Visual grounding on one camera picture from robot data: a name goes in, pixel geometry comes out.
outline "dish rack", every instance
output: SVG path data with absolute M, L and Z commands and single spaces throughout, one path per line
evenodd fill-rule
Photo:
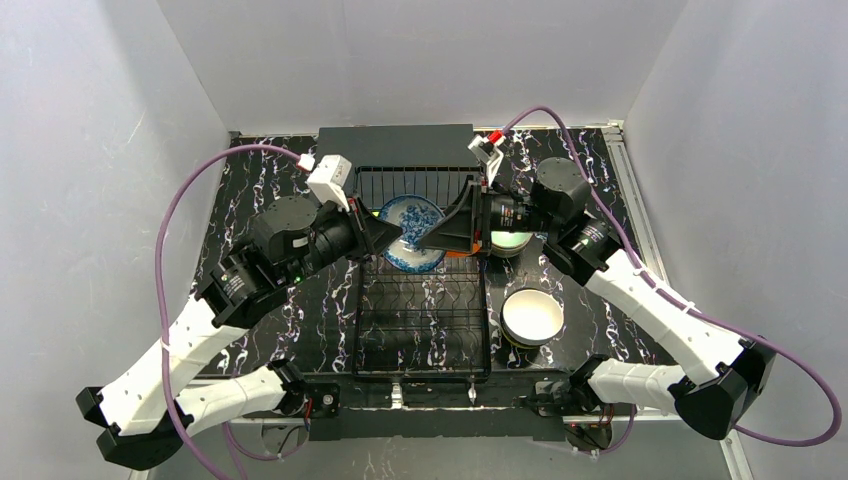
M 469 167 L 358 167 L 354 189 L 372 212 L 414 194 L 443 211 Z M 435 269 L 407 273 L 385 258 L 359 265 L 354 377 L 373 382 L 481 383 L 492 370 L 485 259 L 445 257 Z

